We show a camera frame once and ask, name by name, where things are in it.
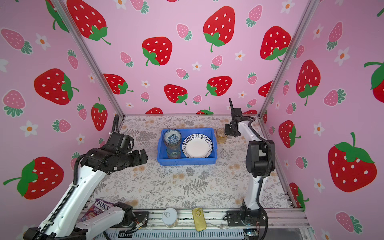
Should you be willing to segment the white zigzag rim plate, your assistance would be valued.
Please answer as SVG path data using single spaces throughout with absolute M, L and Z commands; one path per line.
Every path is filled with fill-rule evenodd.
M 207 158 L 213 150 L 213 142 L 206 135 L 192 134 L 183 141 L 182 150 L 190 159 Z

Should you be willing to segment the blue floral bowl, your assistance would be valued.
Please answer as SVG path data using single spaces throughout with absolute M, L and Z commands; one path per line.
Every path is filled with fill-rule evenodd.
M 166 130 L 163 141 L 167 147 L 179 146 L 182 140 L 182 134 L 177 129 Z

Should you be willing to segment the amber glass cup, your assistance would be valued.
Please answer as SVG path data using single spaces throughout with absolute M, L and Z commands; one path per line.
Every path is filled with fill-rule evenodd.
M 216 130 L 217 142 L 219 144 L 224 144 L 227 141 L 228 136 L 225 134 L 225 129 L 220 128 Z

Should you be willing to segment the green glass cup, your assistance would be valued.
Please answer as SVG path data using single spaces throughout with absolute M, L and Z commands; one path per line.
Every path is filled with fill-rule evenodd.
M 179 159 L 181 157 L 180 145 L 167 146 L 167 155 L 169 159 Z

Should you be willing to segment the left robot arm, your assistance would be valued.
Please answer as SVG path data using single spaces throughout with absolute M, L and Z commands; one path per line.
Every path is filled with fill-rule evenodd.
M 77 158 L 68 190 L 37 228 L 25 232 L 25 240 L 91 240 L 116 225 L 134 225 L 130 233 L 143 225 L 137 221 L 133 207 L 121 202 L 96 217 L 77 222 L 87 200 L 105 176 L 148 161 L 146 151 L 134 150 L 134 139 L 118 130 L 119 116 L 115 116 L 107 143 Z

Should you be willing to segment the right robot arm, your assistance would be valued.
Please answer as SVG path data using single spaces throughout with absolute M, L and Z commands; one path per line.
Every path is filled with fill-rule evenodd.
M 248 141 L 245 164 L 250 181 L 240 209 L 227 211 L 223 219 L 230 227 L 267 226 L 268 215 L 261 204 L 261 195 L 266 179 L 275 169 L 275 143 L 261 137 L 253 128 L 256 118 L 243 115 L 241 108 L 234 108 L 232 100 L 229 103 L 231 121 L 225 125 L 225 135 L 244 137 Z

